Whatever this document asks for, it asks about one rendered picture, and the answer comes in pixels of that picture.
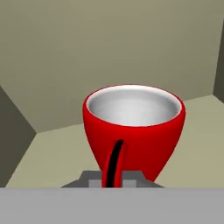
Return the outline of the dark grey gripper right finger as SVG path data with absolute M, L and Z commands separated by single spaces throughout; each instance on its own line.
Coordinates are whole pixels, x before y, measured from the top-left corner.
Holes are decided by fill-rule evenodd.
M 122 173 L 123 188 L 155 188 L 159 184 L 147 180 L 140 171 L 124 171 Z

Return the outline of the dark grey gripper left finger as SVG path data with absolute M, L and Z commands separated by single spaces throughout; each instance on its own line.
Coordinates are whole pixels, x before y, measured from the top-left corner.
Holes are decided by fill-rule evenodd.
M 69 187 L 101 188 L 102 187 L 102 172 L 101 171 L 83 171 L 78 179 L 64 185 L 64 188 L 69 188 Z

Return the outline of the red cup with white inside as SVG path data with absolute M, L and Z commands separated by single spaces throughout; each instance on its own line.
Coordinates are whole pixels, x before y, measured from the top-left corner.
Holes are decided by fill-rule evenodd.
M 117 85 L 89 94 L 82 117 L 103 187 L 120 187 L 123 172 L 141 172 L 153 182 L 179 141 L 184 103 L 158 87 Z

